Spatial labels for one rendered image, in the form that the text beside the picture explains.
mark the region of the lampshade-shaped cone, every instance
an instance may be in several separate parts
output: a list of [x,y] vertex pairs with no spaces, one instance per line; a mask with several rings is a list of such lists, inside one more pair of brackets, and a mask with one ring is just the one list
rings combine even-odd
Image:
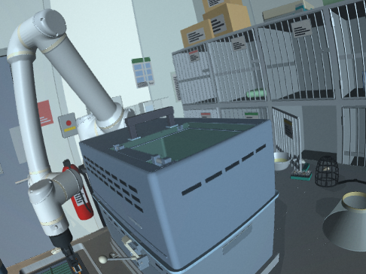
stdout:
[[366,251],[366,193],[344,195],[324,220],[323,232],[341,248]]

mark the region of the fire extinguisher label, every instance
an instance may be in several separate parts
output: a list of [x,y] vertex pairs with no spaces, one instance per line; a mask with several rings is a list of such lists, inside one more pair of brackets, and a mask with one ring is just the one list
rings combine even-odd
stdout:
[[83,200],[82,200],[82,198],[81,198],[81,195],[80,195],[80,194],[82,194],[82,195],[83,195],[84,201],[85,201],[85,203],[87,203],[87,197],[86,197],[86,195],[85,195],[84,189],[83,189],[83,188],[81,188],[81,191],[80,191],[78,194],[76,194],[76,195],[74,196],[75,201],[76,201],[76,204],[77,204],[78,206],[82,206],[82,205],[84,204],[84,202],[83,202]]

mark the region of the white bowl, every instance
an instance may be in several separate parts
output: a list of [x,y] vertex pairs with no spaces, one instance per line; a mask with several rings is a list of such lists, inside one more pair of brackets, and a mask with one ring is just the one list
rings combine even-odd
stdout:
[[291,160],[288,158],[287,152],[275,152],[274,153],[274,163],[275,170],[281,171],[287,169],[290,165]]

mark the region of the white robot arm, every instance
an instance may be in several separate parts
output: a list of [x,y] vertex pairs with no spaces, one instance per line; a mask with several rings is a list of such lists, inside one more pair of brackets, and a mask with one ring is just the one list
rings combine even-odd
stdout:
[[[80,191],[83,181],[71,169],[64,173],[52,173],[50,170],[32,67],[37,48],[93,113],[77,121],[81,140],[125,127],[128,111],[111,100],[83,61],[66,36],[65,20],[57,11],[40,11],[14,30],[8,45],[8,62],[11,64],[20,131],[29,167],[29,198],[46,235],[54,245],[63,245],[60,242],[63,239],[70,241],[71,233],[61,205]],[[72,251],[66,252],[68,247],[71,246],[63,246],[63,252],[69,256]]]

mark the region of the green box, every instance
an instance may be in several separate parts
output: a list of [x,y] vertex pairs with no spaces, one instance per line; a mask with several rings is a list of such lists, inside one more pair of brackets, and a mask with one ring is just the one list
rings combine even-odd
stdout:
[[337,2],[341,2],[341,1],[343,1],[343,0],[323,0],[323,6],[334,4]]

